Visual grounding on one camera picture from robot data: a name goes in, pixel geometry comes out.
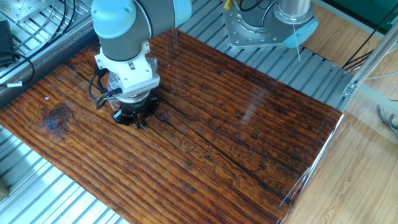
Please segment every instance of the end effector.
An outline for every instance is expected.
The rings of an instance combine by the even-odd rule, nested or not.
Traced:
[[[101,77],[109,71],[108,88],[103,93],[114,91],[104,99],[118,101],[115,122],[139,127],[137,115],[141,114],[140,123],[145,126],[144,119],[159,104],[149,92],[160,82],[156,59],[149,61],[145,56],[150,52],[147,40],[178,27],[191,14],[191,0],[93,1],[91,16],[101,43],[101,51],[95,56],[97,74]]]

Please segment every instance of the silver metal bracket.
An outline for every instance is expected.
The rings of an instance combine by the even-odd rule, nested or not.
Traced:
[[[357,84],[349,83],[341,95],[346,98],[351,98],[353,97],[357,89]]]
[[[259,47],[283,46],[283,41],[294,33],[290,24],[281,22],[271,11],[264,20],[264,27],[254,27],[245,22],[243,14],[234,5],[231,9],[223,9],[229,41],[234,49],[256,49]],[[265,11],[256,12],[250,16],[262,20]],[[296,30],[303,24],[297,24]]]
[[[30,19],[40,11],[43,11],[52,3],[53,0],[3,0],[0,1],[0,12],[2,12],[10,20],[14,22],[18,20],[18,23],[20,23]]]

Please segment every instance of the light blue plastic cover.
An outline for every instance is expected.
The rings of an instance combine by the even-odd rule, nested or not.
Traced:
[[[187,22],[192,15],[191,0],[174,0],[175,27]]]
[[[137,17],[132,0],[94,0],[91,4],[94,30],[104,39],[117,38],[126,33]]]
[[[317,29],[319,25],[319,21],[317,18],[313,18],[310,20],[308,23],[306,23],[304,26],[302,26],[300,29],[296,30],[296,36],[297,36],[297,43],[300,45],[304,43]],[[283,42],[283,44],[290,48],[293,49],[296,47],[296,40],[294,38],[294,34],[286,38],[286,40]]]

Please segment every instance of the varnished wood panel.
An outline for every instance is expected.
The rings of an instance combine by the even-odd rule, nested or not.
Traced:
[[[179,31],[150,44],[161,105],[148,132],[95,110],[97,43],[0,123],[129,222],[275,223],[341,113]]]

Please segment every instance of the glossy wooden surface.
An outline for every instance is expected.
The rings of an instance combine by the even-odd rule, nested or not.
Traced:
[[[94,43],[0,123],[132,223],[275,223],[341,113],[172,30],[150,42],[161,100],[148,131],[88,97]]]

